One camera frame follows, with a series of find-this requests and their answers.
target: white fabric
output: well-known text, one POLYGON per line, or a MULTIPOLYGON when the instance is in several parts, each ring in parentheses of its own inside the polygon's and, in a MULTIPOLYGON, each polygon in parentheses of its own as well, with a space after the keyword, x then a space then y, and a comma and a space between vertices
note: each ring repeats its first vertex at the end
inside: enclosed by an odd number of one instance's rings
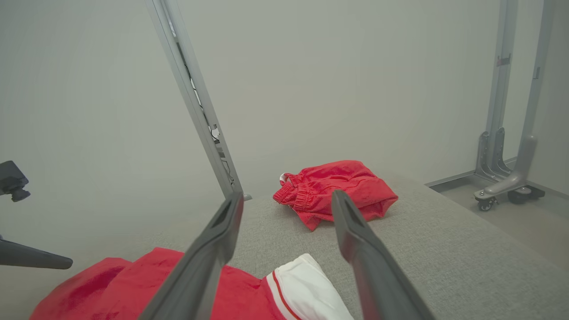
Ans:
POLYGON ((353 319, 318 262, 308 253, 276 268, 274 277, 273 273, 267 276, 267 282, 277 307, 287 320, 295 317, 285 304, 301 320, 353 319), (279 294, 277 283, 284 301, 279 294))

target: clothing pile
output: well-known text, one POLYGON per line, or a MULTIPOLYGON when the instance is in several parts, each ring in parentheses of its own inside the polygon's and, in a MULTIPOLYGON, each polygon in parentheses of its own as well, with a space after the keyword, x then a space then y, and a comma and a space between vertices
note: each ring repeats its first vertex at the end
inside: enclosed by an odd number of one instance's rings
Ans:
POLYGON ((398 197, 391 188, 360 161, 338 161, 302 169, 299 174, 283 173, 281 189, 273 199, 290 206, 302 222, 314 231, 320 221, 334 221, 332 192, 344 190, 366 221, 385 216, 398 197))
MULTIPOLYGON (((155 248, 135 262, 106 258, 56 287, 30 320, 136 320, 184 255, 155 248)), ((307 253, 263 279, 224 266, 211 319, 353 319, 307 253)))

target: floor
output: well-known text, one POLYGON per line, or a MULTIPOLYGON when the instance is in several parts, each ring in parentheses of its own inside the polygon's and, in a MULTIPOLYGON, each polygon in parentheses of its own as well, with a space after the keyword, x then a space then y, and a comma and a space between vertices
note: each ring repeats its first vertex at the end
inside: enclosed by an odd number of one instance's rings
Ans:
POLYGON ((503 194, 497 197, 498 205, 479 211, 474 192, 490 184, 473 175, 431 188, 569 271, 569 199, 546 192, 544 198, 513 204, 503 194))

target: metal bracket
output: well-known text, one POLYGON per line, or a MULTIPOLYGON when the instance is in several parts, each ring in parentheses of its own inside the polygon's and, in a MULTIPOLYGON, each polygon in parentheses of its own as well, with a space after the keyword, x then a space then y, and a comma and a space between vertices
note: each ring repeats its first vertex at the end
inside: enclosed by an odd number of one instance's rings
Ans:
POLYGON ((494 156, 492 157, 492 167, 491 170, 497 174, 501 174, 507 177, 512 170, 504 163, 504 136, 506 134, 505 129, 499 128, 496 132, 496 139, 494 140, 494 156))
POLYGON ((474 197, 477 200, 489 199, 498 194, 503 194, 512 190, 516 190, 516 192, 520 194, 531 193, 531 190, 525 188, 525 185, 527 184, 527 173, 530 170, 531 160, 533 159, 533 155, 535 153, 536 144, 537 139, 534 136, 525 137, 522 141, 521 148, 519 149, 518 159, 516 161, 516 167, 514 168, 514 171, 502 181, 474 192, 474 197))
POLYGON ((484 178, 491 182, 499 182, 501 179, 498 177, 488 166, 488 139, 490 134, 485 131, 480 135, 478 143, 478 158, 476 159, 476 171, 474 172, 480 178, 484 178))

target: red stripe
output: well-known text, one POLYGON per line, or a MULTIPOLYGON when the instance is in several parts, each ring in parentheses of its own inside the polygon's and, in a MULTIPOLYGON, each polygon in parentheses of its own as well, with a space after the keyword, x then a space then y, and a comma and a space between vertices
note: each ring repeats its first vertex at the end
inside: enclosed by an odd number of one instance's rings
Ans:
POLYGON ((297 316, 292 309, 290 309, 290 307, 288 306, 288 303, 286 303, 285 298, 283 297, 283 293, 281 291, 281 286, 279 284, 279 281, 277 280, 277 276, 275 275, 275 272, 273 271, 273 279, 275 280, 275 283, 277 284, 277 289, 279 290, 279 296, 281 297, 281 301, 283 302, 284 306, 286 307, 286 309, 288 310, 288 312, 290 312, 290 314, 292 314, 292 316, 297 319, 297 320, 302 320, 299 316, 297 316))

